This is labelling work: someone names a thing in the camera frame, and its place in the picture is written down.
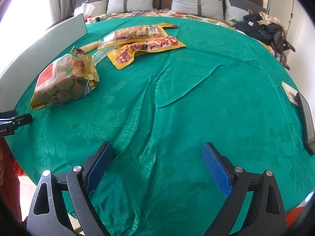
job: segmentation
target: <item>snack bag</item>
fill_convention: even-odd
[[[92,56],[66,54],[40,73],[29,108],[37,110],[82,98],[98,81]]]
[[[108,52],[107,56],[114,64],[114,66],[120,70],[133,62],[135,56],[142,55],[146,52],[162,52],[185,46],[185,44],[178,41],[175,37],[168,36],[164,39],[159,39],[155,41],[135,42],[132,44],[127,44],[123,47],[119,47]]]
[[[104,44],[97,49],[108,46],[126,44],[131,42],[153,41],[159,38],[167,37],[164,27],[178,28],[170,23],[161,23],[156,25],[143,25],[119,29],[104,37]]]
[[[89,43],[83,47],[81,47],[80,49],[82,49],[85,54],[91,52],[92,50],[95,50],[96,48],[98,48],[102,43],[100,41],[97,42],[92,42]]]

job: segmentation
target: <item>bed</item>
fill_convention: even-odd
[[[202,158],[206,142],[246,171],[273,171],[286,211],[296,207],[315,185],[315,160],[303,147],[299,110],[281,87],[284,81],[296,88],[292,79],[251,37],[185,15],[152,17],[157,12],[89,24],[73,45],[170,22],[179,28],[167,33],[186,47],[139,56],[123,70],[106,57],[88,96],[31,111],[33,123],[7,138],[22,169],[37,183],[44,170],[69,171],[110,141],[114,158],[89,197],[111,235],[203,235],[225,201]],[[35,84],[18,102],[19,114],[30,112]]]

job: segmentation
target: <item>black clamp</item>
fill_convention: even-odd
[[[43,172],[37,185],[27,219],[32,236],[80,236],[70,223],[62,191],[68,191],[82,230],[86,236],[111,236],[88,195],[95,191],[113,157],[113,146],[104,142],[95,155],[69,172]],[[286,230],[286,216],[281,194],[273,173],[248,173],[234,167],[211,143],[203,146],[203,158],[219,190],[227,196],[217,217],[204,236],[228,236],[237,220],[247,192],[253,197],[247,216],[237,236],[279,236]]]
[[[277,181],[270,170],[262,174],[246,172],[221,156],[212,143],[203,146],[203,158],[226,201],[204,236],[228,236],[241,211],[247,192],[252,200],[237,236],[279,236],[286,228],[285,209]]]
[[[0,113],[0,137],[12,136],[18,127],[30,124],[33,121],[30,113],[17,116],[15,110]]]
[[[302,120],[302,128],[303,128],[303,144],[305,149],[309,152],[310,155],[315,154],[315,133],[314,133],[314,125],[313,118],[310,106],[306,101],[305,97],[302,96],[300,92],[293,96],[296,98],[297,103],[300,108],[300,115]]]
[[[68,191],[86,236],[111,236],[104,227],[88,195],[95,191],[113,157],[113,146],[104,142],[95,155],[69,172],[53,174],[45,170],[36,187],[26,230],[32,236],[80,236],[70,223],[62,191]]]

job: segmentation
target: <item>plastic bag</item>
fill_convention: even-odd
[[[156,25],[141,25],[134,27],[127,27],[114,31],[113,33],[104,37],[104,44],[99,49],[126,44],[131,42],[153,41],[160,38],[167,37],[164,27],[178,28],[178,26],[165,22]]]
[[[70,54],[78,54],[78,55],[85,55],[84,50],[82,50],[81,48],[78,47],[73,47],[70,51]]]
[[[146,52],[162,52],[185,46],[185,44],[178,41],[175,37],[168,36],[155,41],[127,44],[108,52],[107,55],[117,69],[123,69],[133,62],[135,56],[145,54]]]
[[[92,56],[66,54],[40,73],[29,108],[37,110],[82,98],[98,81]]]
[[[77,16],[79,14],[83,14],[84,19],[86,19],[87,16],[90,16],[92,12],[95,10],[95,6],[90,3],[82,3],[82,5],[75,9],[74,16]]]
[[[96,41],[96,42],[92,42],[89,43],[87,45],[84,45],[83,47],[81,47],[80,49],[82,49],[84,51],[84,53],[89,53],[92,50],[95,50],[96,48],[98,48],[100,45],[102,44],[101,41]]]
[[[93,55],[93,63],[96,66],[103,58],[107,56],[107,53],[112,51],[113,49],[117,48],[117,46],[109,46],[105,47],[97,52],[94,53]]]

